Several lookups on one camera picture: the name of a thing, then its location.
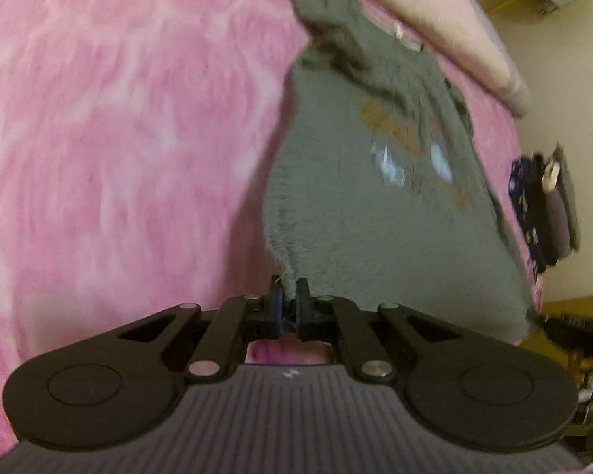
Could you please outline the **grey printed t-shirt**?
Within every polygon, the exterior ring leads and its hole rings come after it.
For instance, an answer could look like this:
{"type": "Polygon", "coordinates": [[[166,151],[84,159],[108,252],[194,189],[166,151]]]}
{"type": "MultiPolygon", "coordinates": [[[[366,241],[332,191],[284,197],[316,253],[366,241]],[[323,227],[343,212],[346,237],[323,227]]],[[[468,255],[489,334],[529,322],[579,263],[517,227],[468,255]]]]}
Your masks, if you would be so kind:
{"type": "Polygon", "coordinates": [[[291,2],[310,41],[263,199],[283,282],[524,339],[530,282],[459,88],[360,0],[291,2]]]}

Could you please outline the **folded purple garment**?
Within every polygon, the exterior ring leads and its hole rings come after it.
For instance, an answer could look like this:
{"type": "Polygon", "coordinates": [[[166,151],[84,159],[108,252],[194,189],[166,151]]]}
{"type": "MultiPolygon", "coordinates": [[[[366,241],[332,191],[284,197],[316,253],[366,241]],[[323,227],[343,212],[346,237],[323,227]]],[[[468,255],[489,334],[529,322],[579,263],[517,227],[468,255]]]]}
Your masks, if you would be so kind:
{"type": "Polygon", "coordinates": [[[545,194],[545,204],[557,258],[565,259],[572,252],[571,233],[563,196],[560,195],[557,188],[545,194]]]}

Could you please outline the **folded navy patterned garment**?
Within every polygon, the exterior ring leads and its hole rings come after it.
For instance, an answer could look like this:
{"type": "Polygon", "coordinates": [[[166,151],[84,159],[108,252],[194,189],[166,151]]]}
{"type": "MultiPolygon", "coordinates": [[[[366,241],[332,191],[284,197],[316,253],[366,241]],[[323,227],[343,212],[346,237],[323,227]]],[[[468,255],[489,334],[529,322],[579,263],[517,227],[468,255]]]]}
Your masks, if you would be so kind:
{"type": "Polygon", "coordinates": [[[527,182],[533,162],[528,157],[522,156],[511,165],[508,184],[509,197],[512,208],[521,227],[523,238],[528,248],[528,264],[534,277],[538,277],[546,270],[546,262],[539,242],[536,229],[536,219],[527,197],[527,182]]]}

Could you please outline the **folded cream garment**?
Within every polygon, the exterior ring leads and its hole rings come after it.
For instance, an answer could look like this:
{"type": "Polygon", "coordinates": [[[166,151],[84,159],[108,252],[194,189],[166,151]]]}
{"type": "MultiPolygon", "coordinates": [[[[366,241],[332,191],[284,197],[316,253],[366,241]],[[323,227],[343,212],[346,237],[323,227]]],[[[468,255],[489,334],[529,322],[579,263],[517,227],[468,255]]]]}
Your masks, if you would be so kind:
{"type": "Polygon", "coordinates": [[[560,173],[560,164],[557,160],[550,160],[544,170],[541,179],[541,186],[544,194],[553,193],[556,190],[560,173]]]}

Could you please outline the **folded grey-green garment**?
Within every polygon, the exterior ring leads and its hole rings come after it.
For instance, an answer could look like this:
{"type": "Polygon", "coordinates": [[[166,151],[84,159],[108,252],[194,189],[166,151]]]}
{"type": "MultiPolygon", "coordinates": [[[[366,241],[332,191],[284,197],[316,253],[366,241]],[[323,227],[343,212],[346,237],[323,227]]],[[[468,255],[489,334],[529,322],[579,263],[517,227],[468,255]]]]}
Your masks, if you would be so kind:
{"type": "Polygon", "coordinates": [[[581,248],[581,229],[578,222],[578,208],[576,207],[575,188],[573,185],[568,160],[566,158],[565,150],[559,143],[554,150],[554,158],[560,165],[559,171],[559,188],[563,201],[565,201],[566,210],[569,220],[570,245],[574,252],[578,252],[581,248]]]}

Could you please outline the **pink rose bed blanket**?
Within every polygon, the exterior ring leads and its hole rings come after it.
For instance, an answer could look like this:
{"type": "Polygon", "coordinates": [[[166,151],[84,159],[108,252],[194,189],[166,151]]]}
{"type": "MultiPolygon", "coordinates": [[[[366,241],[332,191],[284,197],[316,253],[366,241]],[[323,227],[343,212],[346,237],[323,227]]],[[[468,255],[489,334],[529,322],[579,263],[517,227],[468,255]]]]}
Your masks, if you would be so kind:
{"type": "MultiPolygon", "coordinates": [[[[524,261],[507,196],[515,116],[360,2],[461,91],[524,261]]],[[[0,462],[17,442],[2,391],[28,359],[281,277],[263,199],[309,41],[291,0],[0,0],[0,462]]]]}

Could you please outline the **pink and grey duvet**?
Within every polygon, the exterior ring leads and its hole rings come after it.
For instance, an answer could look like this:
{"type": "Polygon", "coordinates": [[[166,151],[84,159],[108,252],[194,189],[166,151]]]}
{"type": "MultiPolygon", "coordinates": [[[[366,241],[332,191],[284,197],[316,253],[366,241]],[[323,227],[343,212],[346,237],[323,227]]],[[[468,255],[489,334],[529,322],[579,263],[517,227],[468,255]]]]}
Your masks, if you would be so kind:
{"type": "Polygon", "coordinates": [[[512,116],[531,106],[527,83],[476,0],[375,0],[496,95],[512,116]]]}

